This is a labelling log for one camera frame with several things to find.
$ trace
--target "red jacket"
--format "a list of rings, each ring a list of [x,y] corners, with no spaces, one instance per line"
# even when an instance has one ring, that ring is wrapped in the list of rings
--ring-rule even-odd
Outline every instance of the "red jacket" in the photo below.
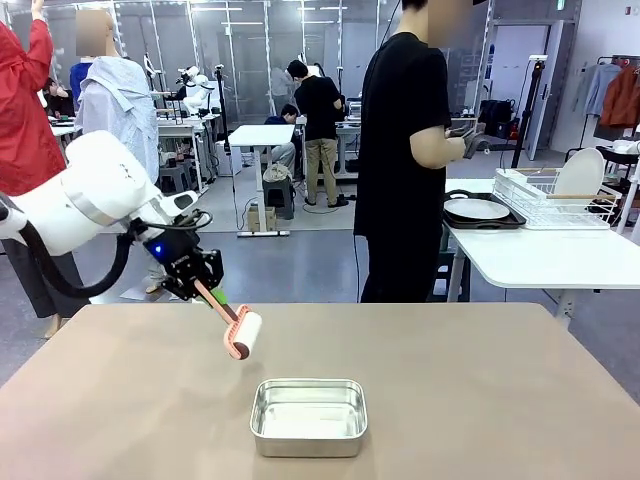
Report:
[[[31,25],[29,52],[0,22],[0,192],[27,193],[65,169],[37,91],[49,76],[53,42],[47,25]]]
[[[640,123],[640,84],[637,67],[626,67],[609,84],[600,124],[613,128],[635,128]]]

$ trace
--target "black hair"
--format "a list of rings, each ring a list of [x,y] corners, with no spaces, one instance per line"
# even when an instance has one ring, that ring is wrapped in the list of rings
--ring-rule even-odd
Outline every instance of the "black hair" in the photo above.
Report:
[[[298,109],[296,107],[294,107],[290,103],[287,103],[284,107],[282,107],[282,111],[280,112],[281,117],[284,117],[285,115],[295,115],[297,117],[298,115],[300,115],[300,113],[298,112]]]
[[[287,72],[289,72],[289,75],[293,78],[304,78],[309,75],[309,69],[300,60],[291,62],[287,67]]]
[[[429,3],[429,0],[402,0],[402,9],[415,8],[416,10],[420,10],[426,7],[427,3]]]

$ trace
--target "lint roller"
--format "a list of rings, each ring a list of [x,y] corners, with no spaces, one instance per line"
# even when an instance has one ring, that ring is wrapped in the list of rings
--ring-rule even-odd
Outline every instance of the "lint roller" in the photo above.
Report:
[[[200,280],[196,280],[194,286],[204,301],[227,322],[223,341],[229,355],[236,360],[248,358],[262,328],[262,317],[252,312],[247,305],[240,305],[234,312],[222,290],[209,292]]]

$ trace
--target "white dish rack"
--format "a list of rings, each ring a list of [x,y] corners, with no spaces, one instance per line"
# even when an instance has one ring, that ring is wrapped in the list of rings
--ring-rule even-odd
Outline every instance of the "white dish rack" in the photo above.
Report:
[[[527,219],[531,230],[608,230],[622,194],[556,195],[560,168],[496,169],[493,194]]]

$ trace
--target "stainless steel container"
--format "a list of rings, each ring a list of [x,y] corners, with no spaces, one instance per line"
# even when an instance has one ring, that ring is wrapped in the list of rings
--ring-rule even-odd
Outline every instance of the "stainless steel container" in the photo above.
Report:
[[[355,457],[367,431],[362,387],[351,380],[267,380],[256,392],[251,431],[265,457]]]

